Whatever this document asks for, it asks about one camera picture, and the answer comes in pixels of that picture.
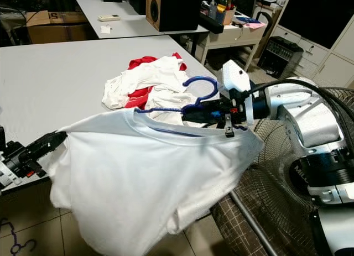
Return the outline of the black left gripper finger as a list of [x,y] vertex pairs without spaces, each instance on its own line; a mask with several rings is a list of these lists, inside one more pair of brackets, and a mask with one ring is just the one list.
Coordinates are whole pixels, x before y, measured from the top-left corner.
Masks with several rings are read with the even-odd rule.
[[49,153],[55,151],[61,145],[67,135],[44,135],[38,139],[38,159],[41,159]]
[[40,139],[37,139],[32,143],[33,153],[48,153],[55,150],[60,144],[66,139],[66,132],[51,132],[50,134],[45,134]]

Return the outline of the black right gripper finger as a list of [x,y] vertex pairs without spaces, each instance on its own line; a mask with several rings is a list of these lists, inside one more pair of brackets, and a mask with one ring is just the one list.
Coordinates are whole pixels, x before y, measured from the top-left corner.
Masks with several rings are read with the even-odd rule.
[[185,105],[181,109],[182,116],[212,116],[209,102],[197,102]]
[[188,127],[206,128],[212,125],[212,117],[200,112],[183,114],[181,119]]

